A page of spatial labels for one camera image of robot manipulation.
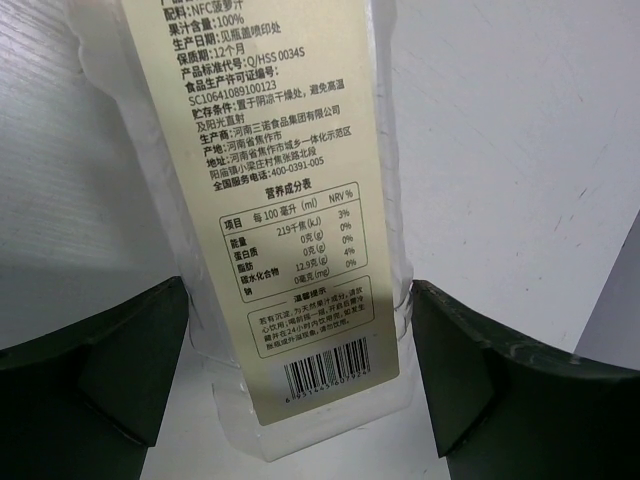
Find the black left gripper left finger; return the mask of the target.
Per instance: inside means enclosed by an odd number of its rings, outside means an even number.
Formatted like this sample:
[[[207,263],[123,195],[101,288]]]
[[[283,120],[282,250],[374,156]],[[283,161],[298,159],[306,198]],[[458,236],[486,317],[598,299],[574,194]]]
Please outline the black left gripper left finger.
[[[137,479],[189,317],[179,277],[1,352],[4,479]]]

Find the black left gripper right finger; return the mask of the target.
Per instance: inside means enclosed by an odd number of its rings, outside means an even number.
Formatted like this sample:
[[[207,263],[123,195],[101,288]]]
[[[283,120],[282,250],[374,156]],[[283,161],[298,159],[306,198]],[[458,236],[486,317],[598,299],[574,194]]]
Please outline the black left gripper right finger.
[[[639,374],[549,346],[430,282],[413,338],[435,445],[454,479],[635,479]]]

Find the cream label juice bottle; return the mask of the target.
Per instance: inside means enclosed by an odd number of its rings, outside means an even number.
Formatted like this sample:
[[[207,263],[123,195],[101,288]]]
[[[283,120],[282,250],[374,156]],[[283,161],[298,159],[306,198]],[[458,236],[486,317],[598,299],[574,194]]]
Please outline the cream label juice bottle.
[[[187,289],[231,445],[273,461],[406,407],[392,1],[70,1]]]

